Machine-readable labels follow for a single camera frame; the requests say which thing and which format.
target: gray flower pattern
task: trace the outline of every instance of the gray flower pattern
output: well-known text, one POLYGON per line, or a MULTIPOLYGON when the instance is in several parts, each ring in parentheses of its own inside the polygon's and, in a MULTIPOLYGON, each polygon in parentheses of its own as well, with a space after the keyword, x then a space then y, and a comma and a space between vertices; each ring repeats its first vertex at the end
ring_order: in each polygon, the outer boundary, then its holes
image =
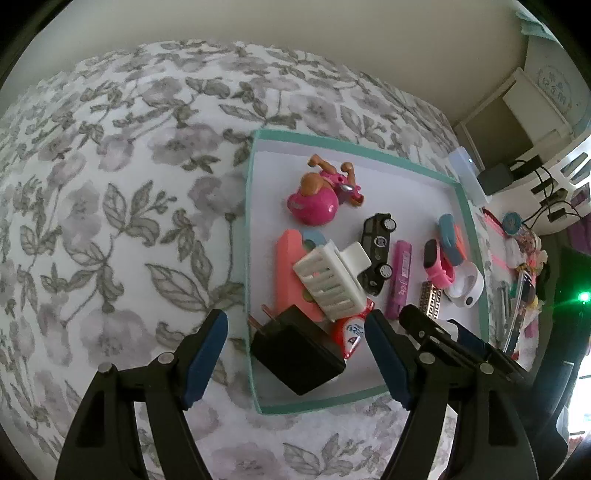
POLYGON ((88 245, 100 230, 98 211, 99 192, 90 180, 68 193, 60 208, 63 216, 59 220, 64 243, 76 248, 88 245))
POLYGON ((82 320, 80 342, 88 352, 89 365, 98 367, 108 361, 120 370, 148 364, 156 346, 143 320, 131 310, 92 310, 82 320))
MULTIPOLYGON (((53 477, 98 364, 145 365, 214 307, 232 338, 186 419, 215 478, 360 480, 385 467, 406 415, 388 395, 307 414, 255 410, 237 252, 258 128, 348 140, 454 177, 457 140, 436 108, 317 55, 242 42, 109 52, 30 87, 0 117, 0 422, 41 459, 40 480, 53 477)), ((161 480, 144 417, 149 476, 161 480)))
POLYGON ((165 128, 157 132, 148 147, 152 149, 154 163, 180 165, 196 161, 202 154, 217 149, 222 137, 209 125, 193 125, 181 129, 165 128))

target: pink helmet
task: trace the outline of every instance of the pink helmet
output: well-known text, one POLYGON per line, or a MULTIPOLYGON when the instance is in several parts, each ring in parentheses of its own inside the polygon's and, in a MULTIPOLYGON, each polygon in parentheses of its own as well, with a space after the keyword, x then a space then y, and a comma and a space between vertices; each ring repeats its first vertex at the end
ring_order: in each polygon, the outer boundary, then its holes
POLYGON ((287 207, 300 222, 319 226, 335 218, 339 209, 339 199, 333 189, 326 187, 309 197, 304 197, 298 190, 287 199, 287 207))

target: black watch face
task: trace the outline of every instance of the black watch face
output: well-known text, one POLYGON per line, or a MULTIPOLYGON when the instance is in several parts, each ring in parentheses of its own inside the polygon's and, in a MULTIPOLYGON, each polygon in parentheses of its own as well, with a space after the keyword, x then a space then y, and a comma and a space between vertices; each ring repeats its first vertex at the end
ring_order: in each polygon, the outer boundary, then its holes
POLYGON ((423 267, 431 268, 437 261, 437 241, 435 239, 429 240, 425 244, 425 256, 423 258, 423 267))

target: red toy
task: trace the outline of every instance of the red toy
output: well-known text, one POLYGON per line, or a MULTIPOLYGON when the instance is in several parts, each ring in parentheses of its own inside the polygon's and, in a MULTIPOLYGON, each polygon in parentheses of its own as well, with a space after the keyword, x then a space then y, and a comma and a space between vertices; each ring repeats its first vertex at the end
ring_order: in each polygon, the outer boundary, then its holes
POLYGON ((368 299, 365 310, 352 317, 339 319, 332 329, 332 338, 340 346, 343 358, 348 360, 359 346, 365 330, 365 318, 374 309, 374 302, 368 299))

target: black power adapter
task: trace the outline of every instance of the black power adapter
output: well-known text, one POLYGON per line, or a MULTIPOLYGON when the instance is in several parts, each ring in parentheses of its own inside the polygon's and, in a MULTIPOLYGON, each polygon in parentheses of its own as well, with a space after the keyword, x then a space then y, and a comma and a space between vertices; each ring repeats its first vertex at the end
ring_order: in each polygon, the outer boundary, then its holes
POLYGON ((339 345, 295 305, 256 331, 251 352, 298 395, 345 370, 339 345))

